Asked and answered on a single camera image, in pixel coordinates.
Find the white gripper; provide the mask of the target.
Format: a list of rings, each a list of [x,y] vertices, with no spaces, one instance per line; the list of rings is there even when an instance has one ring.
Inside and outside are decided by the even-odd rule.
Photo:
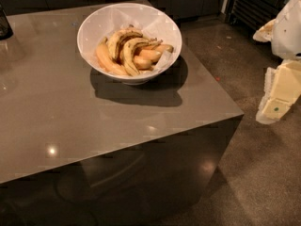
[[[281,12],[258,29],[253,39],[271,41],[272,53],[284,60],[276,69],[268,68],[264,96],[256,115],[261,124],[279,121],[301,96],[301,0],[290,0]]]

